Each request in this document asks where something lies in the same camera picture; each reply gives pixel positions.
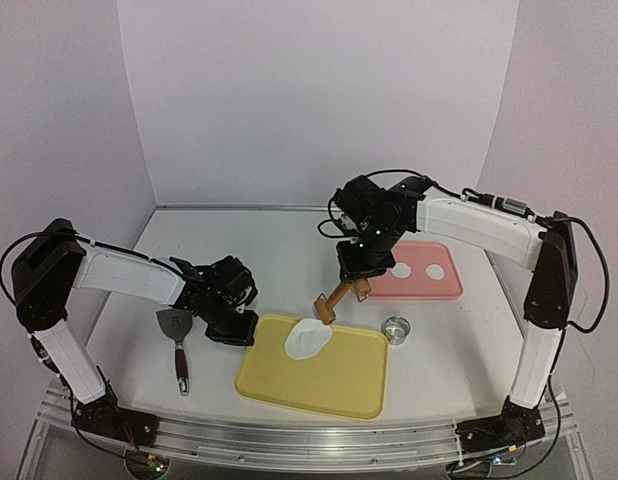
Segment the wooden double-ended rolling pin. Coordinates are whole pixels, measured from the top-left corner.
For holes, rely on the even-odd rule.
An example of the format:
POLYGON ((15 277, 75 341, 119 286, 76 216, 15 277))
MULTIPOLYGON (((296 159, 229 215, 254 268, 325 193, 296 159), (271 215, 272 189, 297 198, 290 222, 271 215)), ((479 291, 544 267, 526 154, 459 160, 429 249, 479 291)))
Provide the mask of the wooden double-ended rolling pin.
POLYGON ((366 278, 351 282, 341 282, 329 296, 321 294, 313 304, 317 318, 324 325, 331 325, 336 319, 335 308, 348 294, 353 293, 359 302, 365 301, 371 293, 371 286, 366 278))

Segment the white dough lump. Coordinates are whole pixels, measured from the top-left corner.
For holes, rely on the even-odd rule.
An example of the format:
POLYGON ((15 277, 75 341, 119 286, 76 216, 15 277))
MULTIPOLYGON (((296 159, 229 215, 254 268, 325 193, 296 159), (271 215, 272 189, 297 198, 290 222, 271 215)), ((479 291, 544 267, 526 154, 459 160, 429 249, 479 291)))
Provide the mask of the white dough lump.
POLYGON ((286 338, 285 353, 292 360, 305 360, 316 356, 331 340, 333 329, 321 320, 301 319, 286 338))

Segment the yellow plastic tray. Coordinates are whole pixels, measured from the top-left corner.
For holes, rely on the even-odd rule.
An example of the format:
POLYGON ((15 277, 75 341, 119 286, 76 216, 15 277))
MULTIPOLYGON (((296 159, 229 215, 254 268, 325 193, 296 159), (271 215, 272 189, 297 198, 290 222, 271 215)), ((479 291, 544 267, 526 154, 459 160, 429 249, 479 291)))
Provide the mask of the yellow plastic tray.
POLYGON ((267 314, 245 351, 235 379, 242 397, 270 405, 343 419, 371 421, 384 407, 388 342, 375 331, 338 326, 313 357, 285 351, 299 321, 267 314))

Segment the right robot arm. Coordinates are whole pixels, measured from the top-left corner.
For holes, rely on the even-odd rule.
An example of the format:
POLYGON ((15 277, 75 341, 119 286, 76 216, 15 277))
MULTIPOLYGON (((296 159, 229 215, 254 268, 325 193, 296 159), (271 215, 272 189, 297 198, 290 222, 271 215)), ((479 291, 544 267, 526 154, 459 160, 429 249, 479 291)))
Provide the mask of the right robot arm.
POLYGON ((564 342, 578 269, 572 229, 556 213, 541 220, 526 204, 488 194, 456 194, 415 172, 390 188, 370 174, 348 181, 329 200, 340 217, 336 246, 339 285, 314 302, 319 319, 331 324, 347 293, 359 301, 371 294, 370 281, 394 267, 392 253, 405 233, 451 239, 508 259, 531 273, 524 303, 523 343, 512 386, 495 416, 462 421, 456 427, 465 453, 507 451, 540 440, 539 411, 564 342))

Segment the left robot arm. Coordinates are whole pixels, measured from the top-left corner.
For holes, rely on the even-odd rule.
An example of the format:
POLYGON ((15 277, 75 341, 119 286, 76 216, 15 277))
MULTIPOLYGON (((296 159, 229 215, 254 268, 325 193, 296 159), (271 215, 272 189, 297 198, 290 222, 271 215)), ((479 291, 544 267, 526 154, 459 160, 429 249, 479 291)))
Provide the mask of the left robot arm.
POLYGON ((67 390, 70 423, 133 447, 154 444, 158 416, 120 404, 110 380, 69 322, 68 303, 79 290, 106 300, 137 299, 158 308, 169 325, 199 319, 207 339, 237 347, 255 342, 258 295, 252 272, 235 256, 208 265, 157 258, 88 239, 56 218, 43 230, 13 241, 0 257, 0 287, 41 363, 67 390))

